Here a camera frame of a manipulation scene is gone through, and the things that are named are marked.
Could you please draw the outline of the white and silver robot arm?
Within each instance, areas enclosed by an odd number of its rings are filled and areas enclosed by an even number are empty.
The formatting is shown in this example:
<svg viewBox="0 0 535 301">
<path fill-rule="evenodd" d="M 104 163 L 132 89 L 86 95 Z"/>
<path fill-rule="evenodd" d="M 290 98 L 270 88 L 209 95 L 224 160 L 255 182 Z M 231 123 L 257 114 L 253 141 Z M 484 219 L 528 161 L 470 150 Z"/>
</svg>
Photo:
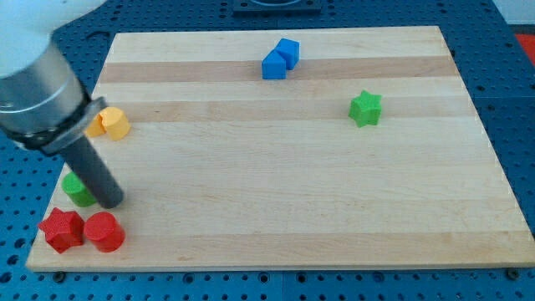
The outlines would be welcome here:
<svg viewBox="0 0 535 301">
<path fill-rule="evenodd" d="M 92 99 L 52 40 L 104 0 L 2 0 L 1 129 L 27 150 L 53 155 L 84 135 L 107 104 Z"/>
</svg>

